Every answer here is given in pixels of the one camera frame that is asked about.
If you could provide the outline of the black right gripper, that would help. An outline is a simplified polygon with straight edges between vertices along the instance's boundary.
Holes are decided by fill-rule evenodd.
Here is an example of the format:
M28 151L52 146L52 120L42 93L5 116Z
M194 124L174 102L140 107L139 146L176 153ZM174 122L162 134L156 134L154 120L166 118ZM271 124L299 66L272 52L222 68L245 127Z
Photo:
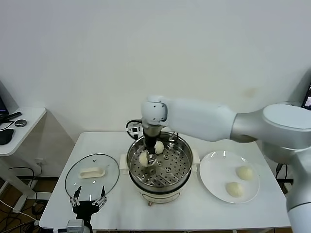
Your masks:
M153 165L156 162L156 153L150 154L149 152L155 152L155 145L157 138L161 133L162 127L159 125L147 125L147 127L143 128L143 135L145 140L145 158L147 165Z

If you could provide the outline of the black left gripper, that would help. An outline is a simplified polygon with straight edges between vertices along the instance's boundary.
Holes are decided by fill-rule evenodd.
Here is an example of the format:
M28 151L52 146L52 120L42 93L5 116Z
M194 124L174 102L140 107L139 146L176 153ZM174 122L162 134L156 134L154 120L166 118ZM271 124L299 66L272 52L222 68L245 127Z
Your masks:
M107 197L105 193L105 187L103 185L101 195L94 202L84 200L79 202L78 198L81 191L81 186L70 197L70 203L73 206L73 212L76 214L76 219L82 219L84 222L90 222L93 214L99 212L99 210L106 204Z

